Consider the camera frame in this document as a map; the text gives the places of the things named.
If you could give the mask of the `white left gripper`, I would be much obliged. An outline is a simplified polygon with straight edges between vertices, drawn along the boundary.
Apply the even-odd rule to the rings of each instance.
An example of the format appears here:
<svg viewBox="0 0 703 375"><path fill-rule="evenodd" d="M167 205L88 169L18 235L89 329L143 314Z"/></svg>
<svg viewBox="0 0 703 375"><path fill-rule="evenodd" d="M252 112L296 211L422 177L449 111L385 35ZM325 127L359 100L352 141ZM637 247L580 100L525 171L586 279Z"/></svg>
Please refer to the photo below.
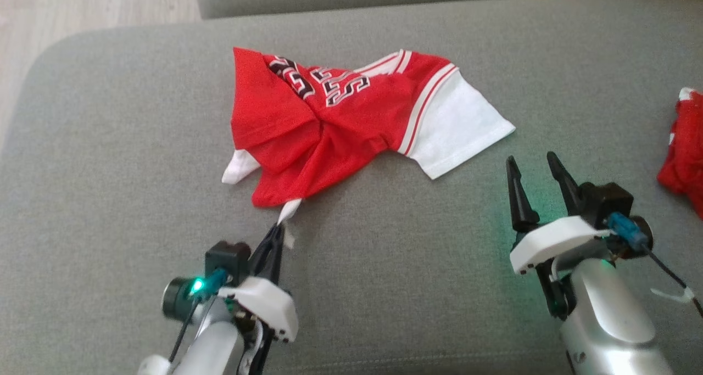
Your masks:
<svg viewBox="0 0 703 375"><path fill-rule="evenodd" d="M292 343L299 332L297 309L279 283L286 227L276 224L248 260L250 277L238 287L222 287L219 297L232 312L243 341L235 357L238 374L261 374L273 342Z"/></svg>

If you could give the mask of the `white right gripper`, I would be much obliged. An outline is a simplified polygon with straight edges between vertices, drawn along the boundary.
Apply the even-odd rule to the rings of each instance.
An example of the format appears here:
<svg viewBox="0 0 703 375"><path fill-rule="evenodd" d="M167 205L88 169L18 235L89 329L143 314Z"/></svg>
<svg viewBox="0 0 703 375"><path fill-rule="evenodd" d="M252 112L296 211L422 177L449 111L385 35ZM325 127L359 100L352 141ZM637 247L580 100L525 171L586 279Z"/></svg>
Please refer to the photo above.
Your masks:
<svg viewBox="0 0 703 375"><path fill-rule="evenodd" d="M582 217L575 216L582 212L580 187L555 152L547 152L546 158L569 216L540 226L540 216L530 205L517 162L513 156L508 157L506 177L511 223L519 238L509 258L515 274L537 273L548 312L554 318L565 320L575 299L559 276L560 267L572 270L583 260L602 255L607 251L605 240L613 233L608 229L596 230Z"/></svg>

